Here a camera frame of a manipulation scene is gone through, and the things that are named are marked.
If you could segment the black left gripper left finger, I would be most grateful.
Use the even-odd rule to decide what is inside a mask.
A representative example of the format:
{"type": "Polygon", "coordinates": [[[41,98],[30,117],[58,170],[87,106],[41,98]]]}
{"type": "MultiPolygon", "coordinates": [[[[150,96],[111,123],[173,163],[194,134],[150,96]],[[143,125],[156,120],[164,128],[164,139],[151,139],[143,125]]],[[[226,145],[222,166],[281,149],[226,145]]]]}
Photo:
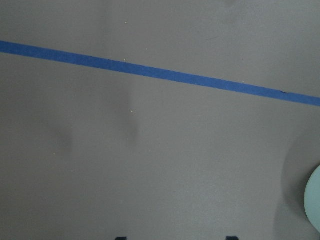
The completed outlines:
{"type": "Polygon", "coordinates": [[[128,238],[126,236],[119,236],[116,237],[115,240],[127,240],[128,238]]]}

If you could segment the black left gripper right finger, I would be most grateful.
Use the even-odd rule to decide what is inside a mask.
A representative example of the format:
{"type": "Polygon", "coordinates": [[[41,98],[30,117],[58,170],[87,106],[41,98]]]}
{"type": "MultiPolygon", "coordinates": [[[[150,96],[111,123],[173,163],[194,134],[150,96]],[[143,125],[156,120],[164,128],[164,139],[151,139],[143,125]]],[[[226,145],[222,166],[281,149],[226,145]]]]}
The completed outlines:
{"type": "Polygon", "coordinates": [[[239,240],[237,236],[226,236],[225,240],[239,240]]]}

